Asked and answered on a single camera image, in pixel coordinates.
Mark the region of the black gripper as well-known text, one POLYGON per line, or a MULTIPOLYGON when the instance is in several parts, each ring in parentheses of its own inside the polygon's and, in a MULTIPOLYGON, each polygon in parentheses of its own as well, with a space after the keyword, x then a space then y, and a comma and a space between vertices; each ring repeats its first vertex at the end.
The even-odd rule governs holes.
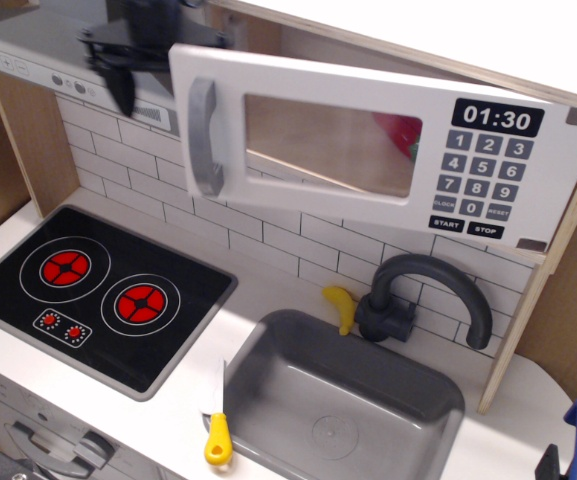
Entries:
POLYGON ((175 44, 226 48, 228 35, 186 14, 201 1, 120 1, 119 18, 83 29, 78 40, 90 67, 103 78, 119 110, 131 117, 135 82, 131 72, 167 72, 175 44))

